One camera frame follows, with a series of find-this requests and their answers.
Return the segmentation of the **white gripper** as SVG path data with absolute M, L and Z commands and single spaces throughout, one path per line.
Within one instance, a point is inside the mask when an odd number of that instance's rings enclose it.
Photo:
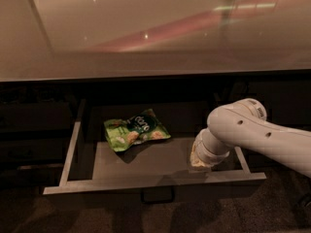
M 220 164 L 231 151 L 231 147 L 218 140 L 208 128 L 195 137 L 190 151 L 190 166 L 193 169 L 210 169 Z

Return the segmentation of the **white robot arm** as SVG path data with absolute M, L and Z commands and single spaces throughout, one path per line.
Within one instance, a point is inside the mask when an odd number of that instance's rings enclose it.
M 252 150 L 310 178 L 311 132 L 270 123 L 265 107 L 246 98 L 214 109 L 207 127 L 196 136 L 190 154 L 193 167 L 211 168 L 235 148 Z

